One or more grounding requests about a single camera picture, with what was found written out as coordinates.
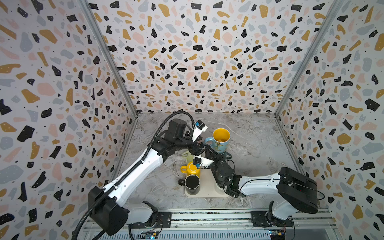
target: marble countertop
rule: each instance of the marble countertop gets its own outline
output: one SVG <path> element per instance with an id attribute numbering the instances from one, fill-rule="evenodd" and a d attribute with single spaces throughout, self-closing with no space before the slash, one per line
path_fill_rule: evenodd
<path id="1" fill-rule="evenodd" d="M 144 151 L 166 113 L 144 113 L 139 115 L 127 154 L 120 173 L 126 170 Z M 295 169 L 283 138 L 272 115 L 252 113 L 192 113 L 194 121 L 201 120 L 207 131 L 201 136 L 212 136 L 217 128 L 226 128 L 231 139 L 227 151 L 232 154 L 235 173 L 246 176 L 263 176 L 278 172 L 281 167 Z M 184 114 L 175 116 L 190 124 Z M 253 194 L 247 197 L 227 199 L 197 199 L 184 196 L 183 187 L 177 181 L 184 178 L 180 167 L 185 165 L 181 154 L 176 152 L 160 167 L 150 173 L 129 198 L 130 203 L 148 201 L 158 208 L 268 208 L 273 196 Z"/>

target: black cable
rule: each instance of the black cable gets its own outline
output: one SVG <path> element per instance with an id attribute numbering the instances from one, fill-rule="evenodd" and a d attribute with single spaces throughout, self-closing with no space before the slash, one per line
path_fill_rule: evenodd
<path id="1" fill-rule="evenodd" d="M 72 234 L 72 240 L 77 240 L 77 237 L 79 235 L 79 232 L 81 230 L 81 227 L 83 226 L 83 224 L 85 223 L 85 221 L 87 220 L 88 216 L 91 214 L 91 212 L 115 189 L 115 187 L 118 187 L 120 185 L 120 183 L 125 179 L 127 178 L 127 176 L 129 174 L 132 173 L 133 170 L 135 170 L 141 163 L 143 160 L 145 160 L 145 158 L 147 157 L 149 151 L 151 150 L 151 148 L 153 147 L 153 144 L 155 142 L 155 139 L 158 137 L 159 135 L 159 132 L 161 131 L 162 127 L 168 122 L 169 119 L 171 119 L 173 116 L 177 115 L 177 114 L 186 114 L 187 116 L 189 116 L 189 118 L 191 119 L 192 121 L 192 127 L 194 126 L 195 122 L 193 120 L 193 117 L 191 116 L 191 114 L 187 113 L 187 112 L 184 112 L 184 111 L 178 111 L 178 112 L 174 112 L 172 114 L 170 114 L 161 124 L 160 124 L 160 127 L 157 129 L 157 131 L 155 132 L 146 152 L 144 153 L 143 157 L 141 158 L 141 160 L 139 160 L 132 168 L 130 168 L 128 170 L 128 172 L 126 172 L 115 184 L 114 186 L 112 186 L 110 189 L 108 189 L 105 193 L 103 193 L 103 195 L 101 195 L 101 197 L 99 197 L 93 204 L 91 207 L 88 208 L 87 212 L 83 215 L 83 217 L 80 219 L 79 223 L 77 224 L 75 230 L 73 231 L 73 234 Z"/>
<path id="2" fill-rule="evenodd" d="M 97 240 L 97 239 L 99 239 L 104 233 L 105 233 L 104 230 L 101 231 L 101 232 L 99 232 L 99 233 L 98 233 L 92 240 Z"/>
<path id="3" fill-rule="evenodd" d="M 158 224 L 159 224 L 159 222 L 156 220 L 156 225 L 155 225 L 155 227 L 152 228 L 151 230 L 146 231 L 146 233 L 149 233 L 149 232 L 155 230 L 155 229 L 157 228 L 157 225 L 158 225 Z"/>
<path id="4" fill-rule="evenodd" d="M 133 170 L 135 170 L 140 164 L 142 163 L 141 160 L 139 160 L 135 165 L 133 165 L 132 168 L 128 170 L 116 183 L 114 186 L 112 186 L 110 189 L 108 189 L 101 197 L 99 197 L 87 210 L 86 213 L 84 213 L 83 217 L 80 219 L 79 223 L 77 224 L 75 230 L 72 234 L 72 240 L 77 240 L 77 236 L 79 235 L 80 229 L 82 225 L 87 220 L 88 216 L 91 214 L 91 212 L 115 189 L 115 186 L 119 186 L 119 184 L 129 175 Z"/>
<path id="5" fill-rule="evenodd" d="M 278 233 L 279 232 L 281 232 L 281 230 L 283 230 L 284 229 L 284 233 L 285 233 L 285 230 L 286 230 L 286 226 L 285 226 L 285 223 L 284 223 L 284 226 L 283 226 L 283 228 L 281 228 L 279 231 L 278 231 Z"/>
<path id="6" fill-rule="evenodd" d="M 135 239 L 133 238 L 133 236 L 132 236 L 131 225 L 132 225 L 132 224 L 129 224 L 129 225 L 128 225 L 128 233 L 129 233 L 129 237 L 131 238 L 131 240 L 135 240 Z"/>
<path id="7" fill-rule="evenodd" d="M 233 163 L 233 171 L 235 171 L 235 162 L 232 161 L 231 159 L 227 160 L 226 162 L 228 162 L 228 161 L 231 161 Z"/>
<path id="8" fill-rule="evenodd" d="M 160 221 L 161 221 L 161 229 L 160 229 L 160 231 L 159 231 L 159 233 L 158 233 L 158 234 L 160 234 L 160 233 L 161 233 L 161 231 L 163 230 L 163 226 L 164 226 L 164 223 L 163 223 L 163 221 L 162 221 L 161 219 L 158 219 L 158 220 L 160 220 Z"/>
<path id="9" fill-rule="evenodd" d="M 322 192 L 320 192 L 320 191 L 318 191 L 318 190 L 315 190 L 315 189 L 313 189 L 313 188 L 310 188 L 310 187 L 306 187 L 306 186 L 303 186 L 303 185 L 301 185 L 301 184 L 298 184 L 298 183 L 295 183 L 295 182 L 291 182 L 291 181 L 287 181 L 287 180 L 284 180 L 284 179 L 281 179 L 281 181 L 285 181 L 285 182 L 293 183 L 293 184 L 296 184 L 296 185 L 299 185 L 299 186 L 302 186 L 302 187 L 305 187 L 305 188 L 308 188 L 308 189 L 314 190 L 314 191 L 316 191 L 316 192 L 318 192 L 318 193 L 321 193 L 321 194 L 323 195 L 323 198 L 321 198 L 321 199 L 318 199 L 317 201 L 323 200 L 323 199 L 325 198 L 325 195 L 324 195 L 324 193 L 322 193 Z"/>
<path id="10" fill-rule="evenodd" d="M 143 157 L 141 158 L 141 160 L 145 160 L 145 158 L 147 157 L 149 151 L 151 150 L 151 148 L 153 147 L 153 144 L 155 143 L 155 140 L 157 138 L 157 136 L 159 135 L 159 132 L 161 131 L 161 129 L 164 127 L 164 125 L 168 122 L 169 119 L 171 119 L 173 116 L 177 115 L 177 114 L 185 114 L 187 115 L 191 121 L 192 121 L 192 129 L 191 129 L 191 136 L 193 136 L 193 126 L 195 124 L 195 121 L 193 120 L 193 117 L 191 114 L 187 113 L 187 112 L 184 112 L 184 111 L 178 111 L 178 112 L 174 112 L 174 113 L 171 113 L 159 126 L 159 128 L 157 129 L 157 131 L 155 132 L 155 134 L 153 135 L 153 138 L 151 140 L 151 142 L 149 143 L 148 145 L 148 148 L 147 150 L 145 151 Z"/>
<path id="11" fill-rule="evenodd" d="M 205 167 L 204 169 L 210 169 L 211 167 L 214 167 L 214 166 L 216 166 L 217 164 L 215 164 L 215 165 L 209 165 L 208 167 Z"/>
<path id="12" fill-rule="evenodd" d="M 296 236 L 296 228 L 295 228 L 295 223 L 293 221 L 292 215 L 291 215 L 291 218 L 292 218 L 292 223 L 293 223 L 293 238 L 291 240 L 293 240 L 295 238 L 295 236 Z"/>
<path id="13" fill-rule="evenodd" d="M 191 134 L 192 129 L 191 129 L 191 127 L 189 125 L 186 125 L 186 127 L 189 129 L 189 138 L 188 138 L 188 140 L 191 140 L 192 139 L 192 134 Z"/>
<path id="14" fill-rule="evenodd" d="M 317 201 L 319 201 L 319 200 L 323 200 L 323 199 L 325 198 L 324 193 L 322 193 L 322 192 L 320 192 L 320 191 L 318 191 L 318 190 L 316 190 L 316 189 L 313 189 L 313 188 L 310 188 L 310 187 L 307 187 L 307 186 L 304 186 L 304 185 L 301 185 L 301 184 L 298 184 L 298 183 L 295 183 L 295 182 L 292 182 L 292 181 L 284 180 L 284 179 L 251 179 L 250 181 L 244 183 L 244 184 L 241 186 L 241 188 L 240 188 L 239 191 L 241 192 L 241 189 L 243 188 L 243 186 L 244 186 L 245 184 L 247 184 L 247 183 L 249 183 L 249 182 L 252 182 L 252 181 L 256 181 L 256 180 L 270 180 L 270 181 L 272 181 L 272 180 L 279 180 L 279 181 L 284 181 L 284 182 L 293 183 L 293 184 L 296 184 L 296 185 L 299 185 L 299 186 L 302 186 L 302 187 L 305 187 L 305 188 L 308 188 L 308 189 L 311 189 L 311 190 L 314 190 L 314 191 L 316 191 L 316 192 L 321 193 L 321 194 L 323 195 L 323 198 L 318 199 Z"/>

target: mug handle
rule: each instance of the mug handle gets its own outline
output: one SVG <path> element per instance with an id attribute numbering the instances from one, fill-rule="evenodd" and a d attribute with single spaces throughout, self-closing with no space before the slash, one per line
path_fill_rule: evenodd
<path id="1" fill-rule="evenodd" d="M 179 179 L 177 182 L 180 186 L 185 187 L 185 179 Z"/>
<path id="2" fill-rule="evenodd" d="M 188 152 L 189 152 L 189 151 L 184 152 L 184 153 L 181 155 L 181 157 L 182 157 L 182 158 L 187 158 L 187 157 L 188 157 Z"/>
<path id="3" fill-rule="evenodd" d="M 207 137 L 205 140 L 204 140 L 204 143 L 207 143 L 209 141 L 213 142 L 214 138 L 213 137 Z"/>
<path id="4" fill-rule="evenodd" d="M 180 171 L 181 173 L 187 173 L 187 166 L 181 166 Z"/>

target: terrazzo wallpaper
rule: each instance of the terrazzo wallpaper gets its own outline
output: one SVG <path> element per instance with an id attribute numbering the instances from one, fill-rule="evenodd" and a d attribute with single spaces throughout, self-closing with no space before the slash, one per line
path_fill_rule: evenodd
<path id="1" fill-rule="evenodd" d="M 278 119 L 345 240 L 384 239 L 384 1 L 345 1 Z"/>
<path id="2" fill-rule="evenodd" d="M 274 112 L 332 0 L 89 0 L 138 112 Z"/>
<path id="3" fill-rule="evenodd" d="M 131 113 L 77 2 L 0 7 L 0 238 L 68 239 Z"/>

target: beige tray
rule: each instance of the beige tray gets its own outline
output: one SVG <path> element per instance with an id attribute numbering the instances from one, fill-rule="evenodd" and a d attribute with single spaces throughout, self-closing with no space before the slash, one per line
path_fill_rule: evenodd
<path id="1" fill-rule="evenodd" d="M 200 190 L 195 195 L 190 195 L 184 187 L 184 195 L 190 198 L 229 198 L 230 196 L 219 188 L 210 169 L 200 170 Z"/>

